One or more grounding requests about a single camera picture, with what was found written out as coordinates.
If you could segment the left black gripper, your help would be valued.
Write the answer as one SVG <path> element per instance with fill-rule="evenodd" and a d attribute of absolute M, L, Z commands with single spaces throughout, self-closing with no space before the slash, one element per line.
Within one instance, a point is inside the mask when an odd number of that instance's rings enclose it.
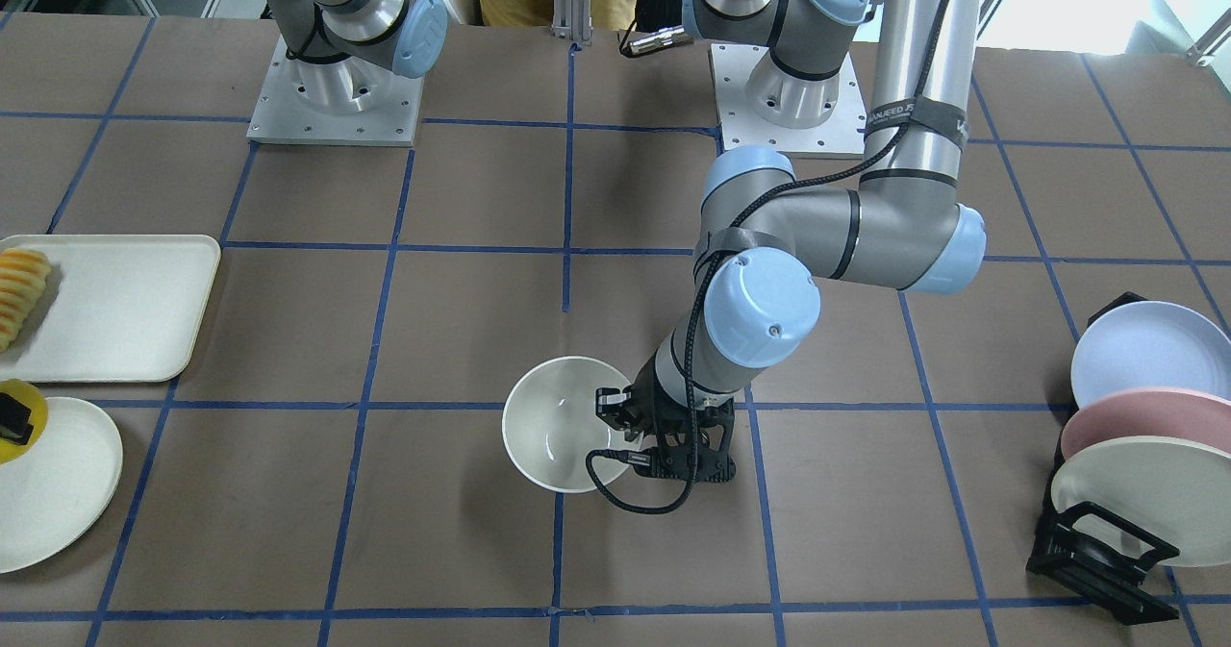
<path fill-rule="evenodd" d="M 625 442 L 651 435 L 639 447 L 633 471 L 644 478 L 728 483 L 736 477 L 730 449 L 735 427 L 731 399 L 720 406 L 687 411 L 664 392 L 655 376 L 639 376 L 625 387 L 597 387 L 595 411 Z"/>

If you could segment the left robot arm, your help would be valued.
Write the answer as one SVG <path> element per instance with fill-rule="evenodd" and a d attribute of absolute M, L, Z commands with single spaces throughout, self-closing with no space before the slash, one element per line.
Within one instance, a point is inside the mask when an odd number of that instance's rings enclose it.
<path fill-rule="evenodd" d="M 819 322 L 819 279 L 952 295 L 972 282 L 988 235 L 956 200 L 980 0 L 884 0 L 860 164 L 796 180 L 792 160 L 739 146 L 709 169 L 693 253 L 691 312 L 628 387 L 599 387 L 596 415 L 641 453 L 601 447 L 598 464 L 686 483 L 734 476 L 732 401 Z"/>

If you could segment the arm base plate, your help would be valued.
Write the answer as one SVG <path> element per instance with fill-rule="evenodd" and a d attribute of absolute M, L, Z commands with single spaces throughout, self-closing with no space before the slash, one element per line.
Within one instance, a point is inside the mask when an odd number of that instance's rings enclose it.
<path fill-rule="evenodd" d="M 764 146 L 789 157 L 860 157 L 865 98 L 849 55 L 822 81 L 787 76 L 764 46 L 712 46 L 725 149 Z"/>
<path fill-rule="evenodd" d="M 297 62 L 278 39 L 246 137 L 281 146 L 412 148 L 422 79 L 358 59 Z"/>

